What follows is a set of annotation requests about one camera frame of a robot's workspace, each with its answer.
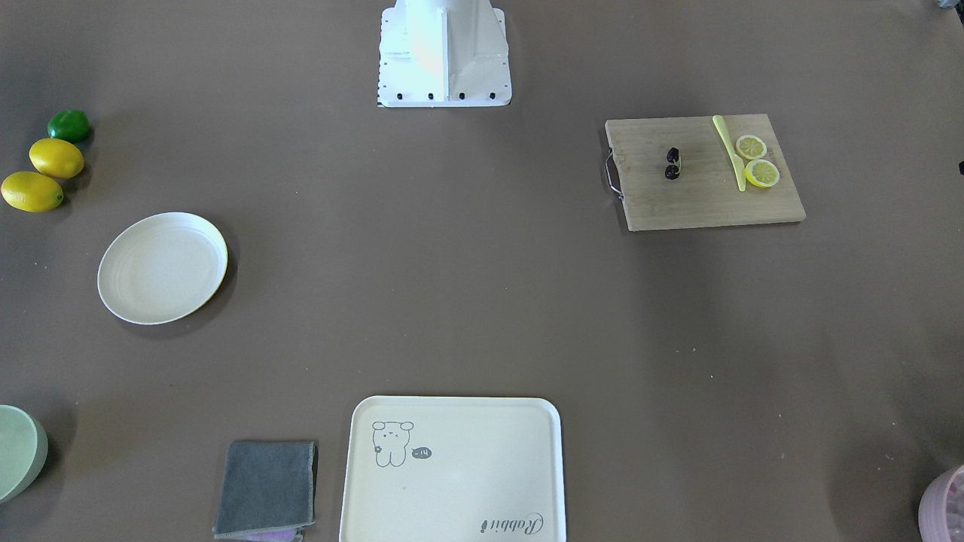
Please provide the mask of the lower lemon slice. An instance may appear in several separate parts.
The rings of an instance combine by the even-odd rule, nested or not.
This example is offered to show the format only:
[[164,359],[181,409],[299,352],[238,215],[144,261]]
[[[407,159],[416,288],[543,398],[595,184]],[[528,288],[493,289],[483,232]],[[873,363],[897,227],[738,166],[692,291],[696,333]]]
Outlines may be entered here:
[[745,165],[744,176],[754,186],[769,188],[775,186],[781,178],[780,169],[767,159],[754,159]]

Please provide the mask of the light green bowl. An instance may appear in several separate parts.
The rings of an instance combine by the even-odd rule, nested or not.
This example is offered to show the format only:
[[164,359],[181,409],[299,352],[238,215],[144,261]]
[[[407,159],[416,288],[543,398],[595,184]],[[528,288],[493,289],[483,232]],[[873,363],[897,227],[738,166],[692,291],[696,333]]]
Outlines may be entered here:
[[1,502],[17,497],[44,467],[48,438],[44,426],[17,406],[1,406]]

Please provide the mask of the lemon slice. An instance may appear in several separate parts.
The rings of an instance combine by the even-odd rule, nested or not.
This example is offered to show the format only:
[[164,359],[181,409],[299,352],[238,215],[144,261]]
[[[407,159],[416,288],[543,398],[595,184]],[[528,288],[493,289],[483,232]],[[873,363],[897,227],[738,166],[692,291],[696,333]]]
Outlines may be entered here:
[[734,142],[734,150],[741,158],[753,161],[764,159],[767,156],[768,147],[760,137],[756,135],[740,135]]
[[754,186],[769,188],[775,186],[781,178],[780,169],[767,159],[754,159],[745,165],[744,176]]

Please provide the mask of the cream rectangular tray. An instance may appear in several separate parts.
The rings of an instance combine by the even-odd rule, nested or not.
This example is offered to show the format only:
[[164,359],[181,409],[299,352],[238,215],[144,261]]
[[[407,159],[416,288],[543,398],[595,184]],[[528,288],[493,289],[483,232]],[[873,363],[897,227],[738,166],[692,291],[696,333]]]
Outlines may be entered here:
[[368,397],[341,541],[565,541],[562,425],[529,397]]

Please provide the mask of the wooden cutting board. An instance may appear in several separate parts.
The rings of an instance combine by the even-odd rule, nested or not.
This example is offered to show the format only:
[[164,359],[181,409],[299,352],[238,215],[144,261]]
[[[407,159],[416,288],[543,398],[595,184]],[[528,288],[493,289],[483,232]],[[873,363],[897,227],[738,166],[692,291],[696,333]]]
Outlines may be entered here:
[[[795,223],[806,212],[768,114],[726,114],[731,137],[751,134],[767,144],[765,159],[780,169],[769,188],[737,188],[731,162],[709,116],[607,120],[612,189],[630,231]],[[682,172],[665,178],[666,154],[676,147]]]

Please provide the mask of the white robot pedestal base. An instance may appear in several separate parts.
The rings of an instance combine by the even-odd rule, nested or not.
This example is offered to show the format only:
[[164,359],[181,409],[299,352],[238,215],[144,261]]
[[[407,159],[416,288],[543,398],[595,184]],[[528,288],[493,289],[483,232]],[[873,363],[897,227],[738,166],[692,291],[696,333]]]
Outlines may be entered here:
[[505,15],[489,1],[397,1],[382,11],[379,52],[381,107],[511,102]]

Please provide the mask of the upper lemon slice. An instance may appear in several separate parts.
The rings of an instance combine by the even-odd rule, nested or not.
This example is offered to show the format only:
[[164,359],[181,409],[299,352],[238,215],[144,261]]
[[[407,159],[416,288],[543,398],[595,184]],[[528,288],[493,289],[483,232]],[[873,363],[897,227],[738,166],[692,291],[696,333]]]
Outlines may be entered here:
[[740,135],[734,142],[734,150],[741,158],[753,161],[764,159],[767,156],[768,147],[760,137],[756,135]]

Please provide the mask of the green lime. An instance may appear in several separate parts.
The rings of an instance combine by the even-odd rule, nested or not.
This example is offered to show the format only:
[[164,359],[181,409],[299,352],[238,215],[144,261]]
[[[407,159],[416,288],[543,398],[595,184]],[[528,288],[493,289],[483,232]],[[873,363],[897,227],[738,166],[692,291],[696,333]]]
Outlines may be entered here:
[[46,126],[49,137],[69,143],[79,143],[85,140],[91,130],[92,127],[86,113],[79,109],[59,111],[52,116]]

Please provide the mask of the dark red cherry pair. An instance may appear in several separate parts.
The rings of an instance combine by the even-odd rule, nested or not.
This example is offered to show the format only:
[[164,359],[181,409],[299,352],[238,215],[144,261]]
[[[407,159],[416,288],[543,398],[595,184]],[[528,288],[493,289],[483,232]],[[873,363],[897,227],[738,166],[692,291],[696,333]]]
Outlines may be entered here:
[[681,175],[682,172],[682,158],[679,154],[679,149],[676,147],[671,147],[666,154],[667,166],[664,170],[665,178],[669,181],[675,181]]

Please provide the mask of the yellow-green plastic knife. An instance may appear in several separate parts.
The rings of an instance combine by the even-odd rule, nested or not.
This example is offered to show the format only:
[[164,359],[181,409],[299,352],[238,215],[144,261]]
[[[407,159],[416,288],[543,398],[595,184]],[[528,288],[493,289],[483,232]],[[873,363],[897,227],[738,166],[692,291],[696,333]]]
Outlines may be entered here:
[[717,134],[719,134],[719,137],[724,145],[728,158],[731,162],[731,165],[734,171],[734,178],[736,179],[736,183],[737,183],[737,188],[738,190],[740,190],[740,192],[745,192],[746,178],[744,175],[745,166],[743,163],[743,158],[741,158],[740,155],[738,155],[736,152],[736,147],[734,147],[734,140],[731,137],[726,120],[720,114],[713,114],[712,123],[716,129]]

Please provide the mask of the lower yellow lemon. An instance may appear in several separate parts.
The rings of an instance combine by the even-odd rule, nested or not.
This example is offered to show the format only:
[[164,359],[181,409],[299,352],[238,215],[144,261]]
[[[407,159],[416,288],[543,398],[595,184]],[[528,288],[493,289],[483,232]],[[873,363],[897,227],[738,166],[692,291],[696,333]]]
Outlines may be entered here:
[[2,182],[2,196],[22,212],[51,212],[63,203],[63,189],[51,176],[15,172]]

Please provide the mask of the round cream plate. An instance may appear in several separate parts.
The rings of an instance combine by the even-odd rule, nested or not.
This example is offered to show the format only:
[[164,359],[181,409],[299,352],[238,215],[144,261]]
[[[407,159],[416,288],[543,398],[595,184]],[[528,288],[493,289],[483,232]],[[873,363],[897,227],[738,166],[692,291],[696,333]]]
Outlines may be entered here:
[[223,234],[188,212],[149,216],[118,234],[101,257],[99,297],[124,321],[165,324],[196,312],[227,274]]

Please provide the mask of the pink bowl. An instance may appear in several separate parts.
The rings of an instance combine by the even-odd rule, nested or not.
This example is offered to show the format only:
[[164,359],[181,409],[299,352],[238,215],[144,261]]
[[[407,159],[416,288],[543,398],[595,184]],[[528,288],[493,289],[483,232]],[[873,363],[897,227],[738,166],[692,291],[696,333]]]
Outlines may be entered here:
[[918,510],[923,541],[963,541],[963,466],[940,474],[926,488]]

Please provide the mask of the grey folded cloth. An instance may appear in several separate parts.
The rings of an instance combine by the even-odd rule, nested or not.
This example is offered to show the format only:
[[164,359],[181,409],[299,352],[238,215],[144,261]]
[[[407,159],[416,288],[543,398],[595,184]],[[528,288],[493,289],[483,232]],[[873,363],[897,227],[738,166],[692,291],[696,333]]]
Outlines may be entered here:
[[314,523],[312,440],[235,440],[227,447],[216,540],[302,541]]

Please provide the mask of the yellow lemon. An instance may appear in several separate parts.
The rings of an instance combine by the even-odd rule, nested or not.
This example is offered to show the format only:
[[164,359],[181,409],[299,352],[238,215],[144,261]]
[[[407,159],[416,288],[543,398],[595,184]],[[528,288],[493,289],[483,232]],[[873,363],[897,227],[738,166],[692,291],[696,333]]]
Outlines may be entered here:
[[70,179],[85,168],[85,158],[75,144],[55,138],[35,141],[29,148],[29,159],[41,174]]
[[2,196],[22,212],[51,212],[63,203],[63,189],[51,176],[15,172],[2,182]]

